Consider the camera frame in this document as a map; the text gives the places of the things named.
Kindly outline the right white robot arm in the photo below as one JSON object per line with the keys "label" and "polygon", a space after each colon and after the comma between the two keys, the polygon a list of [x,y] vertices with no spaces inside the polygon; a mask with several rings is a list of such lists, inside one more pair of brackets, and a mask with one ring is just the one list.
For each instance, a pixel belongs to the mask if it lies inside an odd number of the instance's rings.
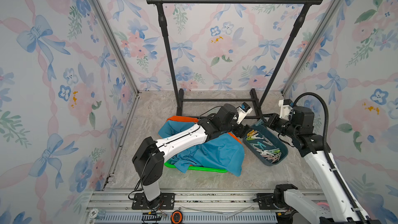
{"label": "right white robot arm", "polygon": [[264,125],[292,139],[293,146],[315,174],[330,210],[304,196],[294,185],[277,185],[273,201],[279,208],[292,208],[311,224],[379,224],[354,198],[343,179],[326,135],[314,133],[314,113],[301,106],[282,106],[281,113],[263,115]]}

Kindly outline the dark teal clothespin bin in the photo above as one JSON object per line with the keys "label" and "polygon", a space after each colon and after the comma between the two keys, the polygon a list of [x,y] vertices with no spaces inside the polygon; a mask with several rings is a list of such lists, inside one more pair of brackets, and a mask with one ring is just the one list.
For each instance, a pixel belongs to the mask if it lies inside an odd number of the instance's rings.
{"label": "dark teal clothespin bin", "polygon": [[287,146],[264,125],[262,120],[250,126],[243,142],[264,165],[269,167],[281,163],[289,152]]}

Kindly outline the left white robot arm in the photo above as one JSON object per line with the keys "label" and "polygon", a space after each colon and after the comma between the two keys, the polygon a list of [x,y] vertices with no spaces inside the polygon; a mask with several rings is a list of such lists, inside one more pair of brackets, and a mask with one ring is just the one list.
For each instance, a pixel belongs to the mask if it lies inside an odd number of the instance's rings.
{"label": "left white robot arm", "polygon": [[160,139],[145,138],[132,163],[148,205],[160,203],[158,181],[168,161],[183,173],[188,168],[206,167],[240,176],[245,155],[241,139],[249,130],[241,122],[251,111],[246,103],[239,107],[226,103],[217,113],[201,119],[173,116],[158,132]]}

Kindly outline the teal t-shirt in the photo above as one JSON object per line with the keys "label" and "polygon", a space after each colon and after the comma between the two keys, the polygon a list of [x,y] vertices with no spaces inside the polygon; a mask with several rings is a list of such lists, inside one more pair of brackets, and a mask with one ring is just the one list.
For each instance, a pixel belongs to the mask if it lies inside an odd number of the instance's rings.
{"label": "teal t-shirt", "polygon": [[[192,122],[168,121],[159,130],[158,135],[165,139],[191,128]],[[242,171],[245,152],[243,145],[228,133],[210,140],[204,144],[190,147],[167,162],[176,166],[182,173],[188,171],[189,166],[225,169],[239,177]]]}

